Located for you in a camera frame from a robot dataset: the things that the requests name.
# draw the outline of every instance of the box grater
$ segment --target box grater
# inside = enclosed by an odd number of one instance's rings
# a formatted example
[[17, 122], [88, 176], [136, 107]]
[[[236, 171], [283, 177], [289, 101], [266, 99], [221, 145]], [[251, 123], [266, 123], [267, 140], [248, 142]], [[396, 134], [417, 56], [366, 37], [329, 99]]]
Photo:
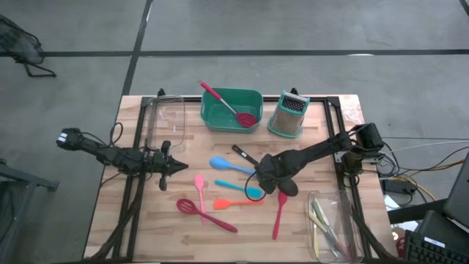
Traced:
[[269, 129], [289, 138], [296, 138], [301, 133], [309, 98], [283, 91], [276, 110], [269, 119]]

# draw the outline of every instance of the blue spoon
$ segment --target blue spoon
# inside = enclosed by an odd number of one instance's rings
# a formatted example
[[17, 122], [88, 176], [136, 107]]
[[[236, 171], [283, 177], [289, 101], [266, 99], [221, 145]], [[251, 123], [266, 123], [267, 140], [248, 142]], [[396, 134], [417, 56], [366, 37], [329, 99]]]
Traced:
[[[225, 187], [228, 187], [228, 188], [233, 188], [233, 189], [237, 189], [237, 190], [240, 190], [240, 191], [244, 191], [244, 187], [236, 186], [234, 184], [227, 183], [227, 182], [222, 181], [222, 180], [215, 180], [215, 183], [220, 185], [220, 186], [225, 186]], [[258, 188], [248, 187], [246, 189], [246, 192], [248, 193], [249, 197], [253, 197], [253, 198], [262, 197], [262, 191], [259, 190]]]
[[212, 166], [215, 169], [237, 169], [241, 172], [245, 172], [249, 175], [255, 173], [255, 170], [253, 169], [246, 169], [240, 166], [235, 166], [231, 163], [229, 163], [226, 159], [222, 157], [213, 157], [210, 159], [210, 166]]

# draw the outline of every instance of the wooden tabletop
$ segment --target wooden tabletop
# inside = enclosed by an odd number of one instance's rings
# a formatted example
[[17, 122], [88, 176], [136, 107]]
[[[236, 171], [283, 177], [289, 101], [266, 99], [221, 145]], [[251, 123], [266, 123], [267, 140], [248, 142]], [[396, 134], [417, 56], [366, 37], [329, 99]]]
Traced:
[[[346, 129], [363, 123], [357, 95], [339, 95]], [[131, 147], [136, 130], [141, 96], [124, 96], [117, 122], [124, 131], [117, 143]], [[237, 171], [219, 171], [209, 165], [212, 157], [224, 157], [231, 163], [251, 167], [246, 160], [232, 151], [237, 144], [260, 161], [267, 153], [275, 155], [288, 149], [301, 149], [328, 138], [322, 104], [310, 103], [303, 122], [303, 132], [296, 139], [287, 139], [269, 132], [267, 120], [276, 103], [264, 104], [261, 125], [253, 134], [218, 133], [209, 131], [200, 118], [200, 103], [185, 103], [185, 151], [172, 153], [188, 169], [168, 179], [167, 191], [160, 191], [160, 175], [155, 174], [144, 187], [144, 200], [139, 219], [134, 261], [138, 262], [215, 262], [215, 261], [315, 261], [309, 254], [304, 206], [311, 191], [337, 191], [336, 173], [331, 156], [308, 164], [293, 180], [300, 189], [296, 197], [289, 197], [281, 216], [277, 240], [272, 239], [273, 225], [278, 210], [277, 193], [267, 195], [263, 205], [231, 206], [214, 210], [215, 199], [244, 200], [241, 191], [214, 184], [215, 179], [244, 185], [247, 175]], [[157, 131], [161, 139], [164, 131]], [[171, 129], [166, 129], [167, 138]], [[108, 167], [103, 180], [117, 170]], [[202, 224], [200, 216], [182, 214], [176, 207], [181, 198], [193, 200], [199, 207], [199, 195], [193, 182], [197, 174], [204, 175], [204, 204], [211, 216], [238, 228], [238, 233], [227, 232], [213, 223]], [[360, 175], [358, 186], [365, 221], [384, 247], [396, 255], [380, 183], [375, 173]], [[119, 218], [125, 186], [125, 176], [108, 181], [99, 191], [94, 217], [85, 250], [85, 257], [93, 255], [111, 234]], [[127, 248], [128, 229], [124, 234], [122, 252]]]

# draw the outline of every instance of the gray floor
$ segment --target gray floor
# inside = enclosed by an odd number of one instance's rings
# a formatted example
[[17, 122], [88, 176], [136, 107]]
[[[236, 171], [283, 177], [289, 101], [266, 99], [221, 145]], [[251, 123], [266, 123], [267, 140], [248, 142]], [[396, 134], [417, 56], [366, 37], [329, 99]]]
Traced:
[[[34, 33], [46, 51], [132, 51], [145, 0], [0, 0], [0, 13]], [[469, 17], [460, 3], [414, 0], [155, 0], [141, 47], [155, 50], [452, 49], [469, 48]], [[393, 148], [469, 139], [467, 55], [240, 56], [140, 58], [132, 95], [200, 95], [199, 78], [216, 87], [278, 94], [359, 94], [367, 122]], [[78, 260], [103, 167], [56, 147], [65, 127], [107, 139], [130, 57], [46, 58], [56, 79], [28, 78], [0, 58], [0, 157], [18, 169], [59, 180], [38, 191], [17, 263]], [[396, 153], [402, 166], [436, 164], [447, 144]], [[461, 159], [465, 151], [450, 161]], [[418, 183], [437, 198], [459, 167], [426, 172]], [[395, 196], [405, 202], [407, 196]], [[413, 203], [423, 202], [415, 195]]]

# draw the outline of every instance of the chair leg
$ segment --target chair leg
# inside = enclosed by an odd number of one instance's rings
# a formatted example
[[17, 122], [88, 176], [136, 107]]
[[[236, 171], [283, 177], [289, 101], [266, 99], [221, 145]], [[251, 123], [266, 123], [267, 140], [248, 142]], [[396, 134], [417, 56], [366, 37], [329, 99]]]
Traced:
[[[24, 69], [26, 70], [26, 73], [28, 74], [28, 76], [32, 77], [32, 78], [37, 78], [37, 77], [54, 77], [54, 78], [56, 78], [57, 77], [57, 74], [55, 72], [53, 72], [52, 70], [48, 70], [44, 67], [40, 67], [40, 66], [34, 65], [32, 63], [24, 62], [23, 66], [24, 66]], [[48, 74], [32, 74], [31, 71], [29, 70], [28, 66], [32, 66], [32, 67], [35, 67], [35, 68], [40, 69], [40, 70], [44, 70], [44, 71], [49, 72], [49, 73]]]

